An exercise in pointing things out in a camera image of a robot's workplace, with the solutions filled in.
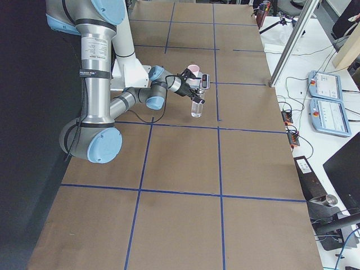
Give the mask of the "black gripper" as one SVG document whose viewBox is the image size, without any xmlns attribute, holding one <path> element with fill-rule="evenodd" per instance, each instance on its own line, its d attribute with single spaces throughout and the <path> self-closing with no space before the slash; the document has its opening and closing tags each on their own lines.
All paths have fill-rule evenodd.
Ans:
<svg viewBox="0 0 360 270">
<path fill-rule="evenodd" d="M 193 103 L 195 104 L 204 104 L 205 100 L 205 93 L 195 93 L 186 83 L 188 79 L 197 79 L 197 76 L 188 68 L 184 69 L 181 74 L 178 74 L 181 78 L 181 86 L 177 90 L 177 94 L 184 97 L 189 97 Z"/>
</svg>

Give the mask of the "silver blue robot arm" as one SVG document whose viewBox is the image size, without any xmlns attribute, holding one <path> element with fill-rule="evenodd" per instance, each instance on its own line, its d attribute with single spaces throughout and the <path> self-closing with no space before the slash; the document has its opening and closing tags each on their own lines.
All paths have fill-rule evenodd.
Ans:
<svg viewBox="0 0 360 270">
<path fill-rule="evenodd" d="M 46 17 L 52 30 L 81 37 L 82 110 L 61 131 L 66 154 L 92 163 L 112 161 L 123 143 L 115 119 L 138 103 L 164 109 L 168 92 L 204 104 L 210 78 L 198 66 L 174 75 L 140 63 L 125 1 L 47 1 Z"/>
</svg>

